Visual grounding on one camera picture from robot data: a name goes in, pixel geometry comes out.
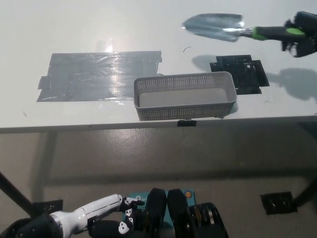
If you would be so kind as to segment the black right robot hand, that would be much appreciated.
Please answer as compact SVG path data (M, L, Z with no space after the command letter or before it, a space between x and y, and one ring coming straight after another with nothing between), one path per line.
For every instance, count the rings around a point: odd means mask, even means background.
M295 48L295 58L301 58L317 52L317 15L305 11L298 11L293 21L287 20L284 24L286 28L297 28L306 35L304 41L294 43L282 41L281 50L291 52Z

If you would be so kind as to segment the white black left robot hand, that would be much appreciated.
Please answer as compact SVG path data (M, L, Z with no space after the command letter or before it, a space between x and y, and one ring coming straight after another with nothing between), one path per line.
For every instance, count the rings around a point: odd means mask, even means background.
M57 211L50 214L64 238L85 231L90 221L98 221L111 212L123 212L132 222L132 211L143 206L142 200L113 194L90 202L72 212Z

